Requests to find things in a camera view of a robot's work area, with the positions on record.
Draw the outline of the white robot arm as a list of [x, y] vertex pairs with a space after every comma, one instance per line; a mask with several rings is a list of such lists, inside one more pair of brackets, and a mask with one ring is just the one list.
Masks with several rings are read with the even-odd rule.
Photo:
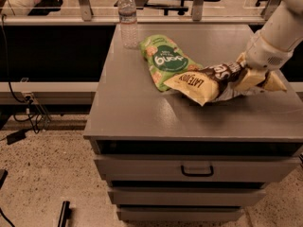
[[237, 91], [246, 91], [266, 80], [271, 71], [280, 69], [303, 41], [303, 0], [281, 0], [262, 29], [248, 41], [241, 54]]

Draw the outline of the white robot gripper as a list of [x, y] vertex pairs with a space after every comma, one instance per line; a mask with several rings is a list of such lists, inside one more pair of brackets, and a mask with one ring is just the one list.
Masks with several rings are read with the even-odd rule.
[[244, 68], [240, 72], [233, 89], [239, 92], [248, 91], [264, 81], [261, 85], [263, 89], [286, 92], [286, 86], [274, 70], [281, 68], [293, 53], [293, 49], [285, 50], [269, 44], [258, 30], [245, 49], [245, 60], [250, 68]]

